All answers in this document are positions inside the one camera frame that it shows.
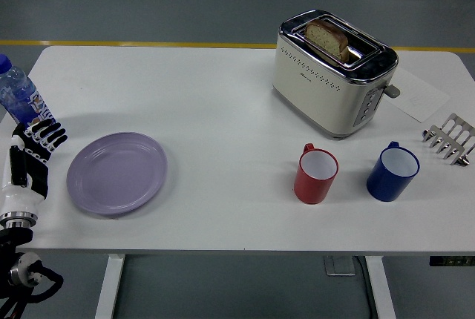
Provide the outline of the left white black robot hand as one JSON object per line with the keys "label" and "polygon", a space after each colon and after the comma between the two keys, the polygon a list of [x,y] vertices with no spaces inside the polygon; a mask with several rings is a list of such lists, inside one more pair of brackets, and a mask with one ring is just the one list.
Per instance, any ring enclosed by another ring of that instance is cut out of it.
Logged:
{"label": "left white black robot hand", "polygon": [[68,135],[60,122],[20,123],[13,130],[1,185],[1,216],[37,215],[48,195],[48,161]]}

